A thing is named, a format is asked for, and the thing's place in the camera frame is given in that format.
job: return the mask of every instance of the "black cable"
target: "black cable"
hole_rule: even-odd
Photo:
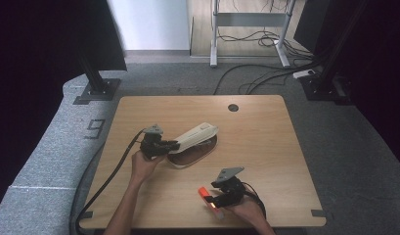
[[[323,62],[323,61],[311,63],[311,64],[309,64],[309,65],[305,65],[305,66],[299,67],[298,70],[297,70],[297,69],[294,69],[294,70],[291,70],[291,71],[288,71],[288,72],[285,72],[285,73],[282,73],[282,74],[279,74],[279,75],[273,75],[273,76],[271,76],[271,77],[268,77],[268,78],[264,79],[263,81],[258,82],[253,88],[251,88],[251,89],[246,93],[246,95],[250,95],[257,87],[259,87],[261,84],[264,84],[264,82],[266,82],[266,81],[268,81],[268,80],[270,80],[270,79],[273,79],[273,78],[275,78],[275,77],[280,77],[280,76],[283,76],[283,75],[290,75],[290,74],[293,74],[293,73],[295,73],[295,72],[297,72],[297,71],[308,70],[308,69],[311,69],[311,68],[313,68],[313,67],[319,66],[322,62]]]
[[[88,164],[88,165],[86,166],[86,168],[84,169],[84,172],[83,172],[83,174],[81,175],[80,181],[78,182],[77,189],[75,190],[74,198],[73,198],[72,203],[71,203],[71,209],[70,209],[70,215],[69,215],[68,232],[69,232],[70,235],[72,235],[72,231],[73,231],[73,227],[72,227],[72,226],[73,226],[72,221],[73,221],[73,218],[74,218],[73,212],[74,212],[74,209],[75,209],[75,206],[76,206],[76,203],[77,203],[79,189],[81,188],[81,185],[83,184],[84,176],[87,175],[88,171],[90,170],[90,165],[93,163],[93,161],[96,160],[96,157],[99,155],[99,153],[101,152],[101,150],[103,149],[103,147],[105,146],[105,144],[106,144],[106,141],[99,147],[99,149],[98,149],[98,150],[96,151],[96,153],[93,155],[93,157],[92,157],[92,159],[90,160],[89,164]]]
[[[79,224],[80,220],[82,219],[82,216],[86,213],[87,209],[89,209],[90,206],[96,201],[96,199],[99,197],[99,195],[103,192],[103,190],[105,190],[105,188],[109,185],[109,183],[114,178],[114,176],[120,170],[121,166],[123,165],[124,161],[126,160],[127,155],[129,154],[129,151],[132,149],[133,145],[138,140],[138,138],[141,135],[142,131],[144,131],[144,129],[139,131],[139,133],[137,135],[135,135],[135,137],[133,137],[132,141],[127,146],[125,152],[123,153],[123,156],[121,157],[119,163],[117,164],[116,168],[113,170],[113,172],[111,173],[109,178],[106,180],[106,182],[102,185],[102,187],[100,187],[100,189],[96,192],[96,194],[90,199],[90,201],[86,204],[86,206],[84,206],[84,208],[78,214],[78,217],[77,217],[77,219],[75,221],[75,230],[76,230],[77,233],[82,234],[80,232],[80,224]]]
[[[247,88],[247,90],[245,91],[245,94],[248,93],[248,91],[249,91],[249,89],[251,88],[251,86],[252,86],[253,84],[256,84],[256,82],[257,82],[259,79],[263,78],[265,75],[267,75],[267,74],[270,73],[270,72],[276,73],[276,72],[278,72],[278,71],[280,71],[280,70],[273,70],[273,71],[269,70],[269,71],[267,71],[266,73],[264,73],[263,75],[257,77],[253,82],[247,83],[248,88]]]
[[[275,4],[275,0],[272,0],[272,6],[270,6],[270,13],[272,12],[272,10],[273,10],[273,6],[274,6],[274,4]]]
[[[251,89],[251,86],[252,86],[252,85],[254,85],[254,86],[256,86],[256,85],[259,85],[259,86],[265,85],[267,81],[272,80],[272,79],[274,79],[274,78],[281,77],[281,76],[284,75],[284,73],[283,73],[283,74],[280,74],[279,76],[270,76],[270,77],[266,78],[266,79],[264,80],[264,82],[261,83],[261,84],[256,83],[257,80],[259,80],[259,79],[261,79],[262,77],[264,77],[264,75],[263,75],[263,76],[260,76],[260,77],[258,77],[258,78],[256,78],[253,82],[250,82],[250,83],[246,83],[246,84],[245,84],[245,85],[248,85],[248,88],[247,88],[247,90],[245,91],[245,95],[249,95],[249,94],[250,94],[250,92],[251,92],[250,89]],[[284,79],[283,79],[283,82],[280,83],[280,84],[279,84],[279,83],[277,83],[277,84],[275,84],[275,83],[269,83],[269,84],[270,84],[270,85],[285,85],[285,84],[286,84],[286,79],[288,78],[288,76],[289,76],[289,74],[286,74],[286,76],[285,76]]]
[[[285,6],[283,6],[282,8],[280,8],[280,2],[281,2],[281,1],[279,1],[279,8],[273,7],[273,4],[272,4],[272,8],[275,8],[275,9],[277,9],[278,11],[281,11],[281,10],[285,9],[285,11],[286,11],[286,10],[288,9],[289,0],[286,1]]]
[[[233,6],[234,6],[234,8],[237,10],[237,12],[238,12],[239,9],[237,9],[237,7],[236,7],[236,2],[235,2],[235,0],[233,0]]]
[[[234,37],[234,36],[230,36],[230,35],[221,35],[219,28],[217,30],[217,33],[218,33],[218,38],[221,38],[225,42],[257,41],[259,46],[264,46],[264,47],[273,47],[273,46],[275,46],[274,40],[277,40],[279,38],[279,35],[277,35],[277,34],[275,34],[273,32],[270,32],[270,31],[266,31],[266,27],[263,27],[263,30],[256,31],[256,32],[250,34],[249,36],[240,37],[240,38]],[[264,33],[264,35],[262,35],[260,38],[250,38],[250,37],[254,36],[257,33]],[[270,40],[271,43],[270,44],[266,44],[265,40]],[[288,42],[286,39],[284,40],[284,46],[288,50],[289,54],[291,54],[292,56],[299,57],[299,58],[304,58],[304,59],[308,59],[308,60],[313,59],[313,56],[311,55],[311,53],[309,51],[304,51],[304,50],[300,50],[300,49],[297,49],[297,48],[293,47],[290,44],[290,42]]]
[[[266,8],[266,6],[269,5],[269,2],[270,2],[270,0],[267,0],[266,5],[263,6],[263,8],[261,9],[260,12],[263,12],[264,8]]]
[[[262,67],[262,68],[269,68],[269,69],[275,69],[275,70],[288,70],[288,68],[277,68],[277,67],[272,67],[272,66],[266,66],[266,65],[239,65],[239,66],[235,66],[230,68],[229,70],[227,70],[226,72],[224,72],[224,74],[220,77],[220,79],[218,80],[217,86],[215,87],[214,93],[212,93],[212,95],[216,95],[217,94],[217,90],[221,84],[221,82],[223,81],[224,77],[230,72],[233,71],[235,69],[238,68],[242,68],[242,67]]]
[[[251,190],[254,192],[254,193],[250,193],[248,191],[244,191],[244,194],[249,196],[250,198],[252,198],[255,201],[255,203],[261,208],[261,211],[263,212],[264,218],[267,218],[267,216],[266,216],[266,207],[264,207],[263,201],[261,201],[261,199],[258,197],[258,195],[255,192],[255,190],[251,187],[251,185],[249,185],[249,184],[247,184],[245,182],[242,182],[242,184],[245,184],[245,185],[249,186],[251,188]]]

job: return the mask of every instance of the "white object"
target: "white object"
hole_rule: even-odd
[[[205,141],[212,136],[216,135],[218,127],[204,122],[187,131],[186,133],[178,136],[175,140],[180,144],[179,150],[169,152],[169,154],[178,154],[186,149],[198,145],[200,142]]]
[[[293,78],[298,79],[298,78],[308,76],[308,75],[313,75],[313,74],[315,74],[315,72],[313,70],[303,70],[303,71],[295,72],[293,74]]]

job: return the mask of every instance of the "gray carpet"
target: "gray carpet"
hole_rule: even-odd
[[[211,69],[206,63],[129,64],[128,72],[101,72],[103,78],[121,79],[111,102],[90,102],[84,106],[72,103],[87,84],[85,76],[66,83],[65,98],[57,114],[0,206],[0,234],[68,234],[76,188],[86,166],[109,134],[120,97],[211,95],[218,79],[233,66],[219,64]],[[239,86],[267,71],[256,67],[233,70],[222,81],[217,95],[237,95]],[[400,234],[400,164],[356,107],[308,102],[299,82],[291,77],[276,78],[270,83],[253,94],[284,97],[328,220],[323,227],[279,229],[278,233]],[[100,133],[92,128],[102,123]],[[97,160],[78,190],[74,213],[82,207],[96,163]],[[236,234],[236,231],[213,232]]]

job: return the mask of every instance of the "wooden table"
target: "wooden table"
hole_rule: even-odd
[[[239,107],[231,112],[228,106]],[[316,190],[300,150],[288,110],[281,96],[150,96],[123,97],[114,116],[89,200],[109,177],[131,139],[157,123],[163,140],[172,140],[202,122],[219,127],[218,145],[207,157],[187,168],[167,161],[156,167],[144,184],[134,218],[135,228],[248,227],[229,211],[218,220],[198,194],[222,168],[244,166],[237,175],[251,184],[264,202],[274,227],[323,226]],[[127,187],[131,155],[111,184],[90,207],[93,217],[83,228],[106,228]]]

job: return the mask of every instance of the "black tripod base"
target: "black tripod base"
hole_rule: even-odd
[[[317,76],[305,76],[299,80],[309,101],[334,101],[337,105],[352,105],[347,91],[343,89],[343,77],[334,78],[330,90],[319,89],[322,80]]]
[[[103,91],[93,90],[90,83],[84,88],[81,96],[77,96],[73,102],[73,105],[88,105],[90,101],[111,101],[114,93],[120,84],[118,78],[106,78],[103,79],[104,89]]]

